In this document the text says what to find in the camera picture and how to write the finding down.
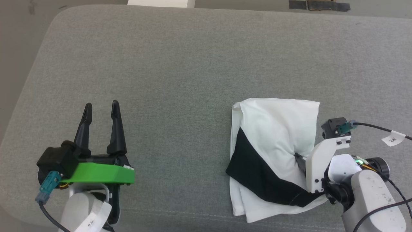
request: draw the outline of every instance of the black and white fabric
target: black and white fabric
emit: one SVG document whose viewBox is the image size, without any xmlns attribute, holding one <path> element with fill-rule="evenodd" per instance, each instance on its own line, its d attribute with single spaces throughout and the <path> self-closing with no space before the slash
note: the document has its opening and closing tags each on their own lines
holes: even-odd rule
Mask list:
<svg viewBox="0 0 412 232">
<path fill-rule="evenodd" d="M 247 99 L 232 107 L 230 196 L 234 215 L 255 222 L 296 214 L 326 202 L 306 190 L 294 154 L 307 157 L 315 143 L 319 102 Z"/>
</svg>

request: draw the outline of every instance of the yellow wire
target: yellow wire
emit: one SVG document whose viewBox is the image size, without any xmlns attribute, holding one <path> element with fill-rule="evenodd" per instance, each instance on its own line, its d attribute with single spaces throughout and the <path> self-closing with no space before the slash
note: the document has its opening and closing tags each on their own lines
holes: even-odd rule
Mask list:
<svg viewBox="0 0 412 232">
<path fill-rule="evenodd" d="M 365 168 L 367 168 L 367 169 L 370 169 L 370 170 L 372 170 L 372 171 L 376 172 L 376 170 L 375 170 L 375 169 L 370 168 L 370 167 L 366 166 L 365 164 L 362 164 L 362 166 L 363 166 L 363 167 L 365 167 Z"/>
</svg>

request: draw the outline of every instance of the floor stain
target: floor stain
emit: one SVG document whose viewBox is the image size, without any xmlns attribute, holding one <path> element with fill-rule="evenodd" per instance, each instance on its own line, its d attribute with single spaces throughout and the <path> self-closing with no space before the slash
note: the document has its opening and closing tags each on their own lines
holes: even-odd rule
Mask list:
<svg viewBox="0 0 412 232">
<path fill-rule="evenodd" d="M 34 11 L 34 8 L 37 6 L 37 3 L 34 0 L 30 0 L 29 1 L 29 5 L 28 5 L 28 12 L 31 15 L 35 15 L 36 11 Z"/>
</svg>

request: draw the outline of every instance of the gray floor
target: gray floor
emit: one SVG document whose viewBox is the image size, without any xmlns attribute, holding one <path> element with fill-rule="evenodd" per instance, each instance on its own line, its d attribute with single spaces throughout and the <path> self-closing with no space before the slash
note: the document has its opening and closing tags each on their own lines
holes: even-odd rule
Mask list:
<svg viewBox="0 0 412 232">
<path fill-rule="evenodd" d="M 345 14 L 412 19 L 411 0 L 338 0 L 351 5 L 345 12 L 290 10 L 288 0 L 196 0 L 196 8 L 244 9 Z M 89 4 L 127 4 L 127 0 L 2 0 L 0 3 L 0 141 L 30 72 L 44 34 L 61 11 Z M 54 227 L 33 227 L 10 217 L 0 207 L 0 224 L 7 231 L 57 231 Z"/>
</svg>

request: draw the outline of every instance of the black cable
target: black cable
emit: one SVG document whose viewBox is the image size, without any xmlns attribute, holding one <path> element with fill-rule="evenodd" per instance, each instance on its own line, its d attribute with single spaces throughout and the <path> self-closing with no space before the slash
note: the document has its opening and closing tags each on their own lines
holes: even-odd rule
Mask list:
<svg viewBox="0 0 412 232">
<path fill-rule="evenodd" d="M 375 210 L 372 210 L 371 212 L 369 212 L 368 214 L 366 214 L 363 218 L 361 218 L 361 220 L 359 220 L 359 222 L 356 224 L 355 229 L 353 230 L 353 232 L 357 232 L 358 229 L 359 229 L 359 227 L 361 226 L 361 224 L 362 224 L 368 217 L 370 217 L 372 214 L 374 214 L 374 213 L 376 213 L 376 212 L 379 212 L 379 211 L 381 211 L 381 210 L 387 209 L 387 208 L 392 208 L 392 207 L 395 207 L 395 206 L 400 206 L 400 205 L 403 205 L 403 204 L 407 204 L 408 202 L 411 202 L 411 201 L 412 201 L 412 198 L 411 198 L 411 199 L 408 199 L 408 200 L 406 200 L 406 201 L 401 201 L 401 202 L 398 202 L 398 203 L 395 203 L 395 204 L 383 206 L 383 207 L 381 207 L 381 208 L 377 208 L 377 209 L 375 209 Z"/>
<path fill-rule="evenodd" d="M 369 126 L 369 127 L 373 127 L 373 128 L 376 128 L 376 129 L 379 129 L 379 130 L 384 130 L 384 131 L 387 131 L 387 132 L 392 132 L 392 130 L 390 130 L 390 129 L 387 129 L 387 128 L 384 128 L 384 127 L 380 127 L 380 126 L 376 126 L 376 125 L 372 125 L 372 124 L 368 124 L 368 123 L 353 123 L 354 125 L 364 125 L 364 126 Z M 410 137 L 410 136 L 408 136 L 408 135 L 406 135 L 405 136 L 405 138 L 407 138 L 407 139 L 409 139 L 409 140 L 412 140 L 412 137 Z"/>
<path fill-rule="evenodd" d="M 406 201 L 405 196 L 402 194 L 402 192 L 400 191 L 400 189 L 395 185 L 395 183 L 389 179 L 389 177 L 387 177 L 386 175 L 384 175 L 383 173 L 381 173 L 379 170 L 377 170 L 375 167 L 373 167 L 372 165 L 368 165 L 368 167 L 373 168 L 382 178 L 388 180 L 388 182 L 396 189 L 396 191 L 398 191 L 399 195 L 402 197 L 402 200 Z M 409 211 L 409 216 L 411 217 L 412 220 L 412 210 L 411 207 L 409 206 L 408 203 L 406 203 L 406 207 L 408 208 Z"/>
<path fill-rule="evenodd" d="M 47 219 L 49 219 L 55 226 L 57 226 L 59 229 L 61 229 L 63 232 L 70 232 L 68 229 L 66 229 L 64 226 L 62 226 L 60 223 L 58 223 L 54 218 L 50 216 L 50 214 L 47 212 L 47 210 L 44 208 L 43 202 L 39 202 L 40 209 L 44 213 Z"/>
</svg>

